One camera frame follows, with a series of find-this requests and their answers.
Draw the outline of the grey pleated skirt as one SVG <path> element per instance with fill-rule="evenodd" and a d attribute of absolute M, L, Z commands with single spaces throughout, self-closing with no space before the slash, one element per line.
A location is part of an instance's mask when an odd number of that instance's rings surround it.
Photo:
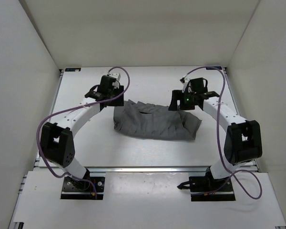
<path fill-rule="evenodd" d="M 114 108 L 113 122 L 116 132 L 129 137 L 194 141 L 202 120 L 190 112 L 128 100 L 124 106 Z"/>

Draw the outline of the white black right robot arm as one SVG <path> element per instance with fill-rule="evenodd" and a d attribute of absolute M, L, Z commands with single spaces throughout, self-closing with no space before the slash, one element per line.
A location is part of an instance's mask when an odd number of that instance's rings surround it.
<path fill-rule="evenodd" d="M 238 115 L 222 101 L 222 94 L 208 90 L 205 78 L 181 80 L 183 88 L 172 92 L 170 111 L 194 110 L 199 107 L 216 121 L 216 129 L 226 133 L 224 146 L 219 147 L 220 160 L 206 172 L 204 186 L 215 191 L 221 180 L 237 168 L 262 156 L 260 124 Z"/>

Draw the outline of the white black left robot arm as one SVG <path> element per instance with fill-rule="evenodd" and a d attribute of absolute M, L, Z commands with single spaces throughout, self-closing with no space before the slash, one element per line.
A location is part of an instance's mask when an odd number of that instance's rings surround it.
<path fill-rule="evenodd" d="M 45 159 L 71 178 L 71 183 L 80 191 L 93 188 L 90 172 L 75 158 L 74 137 L 95 115 L 107 106 L 123 106 L 124 86 L 119 73 L 108 73 L 93 86 L 79 103 L 79 109 L 66 114 L 56 123 L 47 122 L 41 130 L 40 145 Z"/>

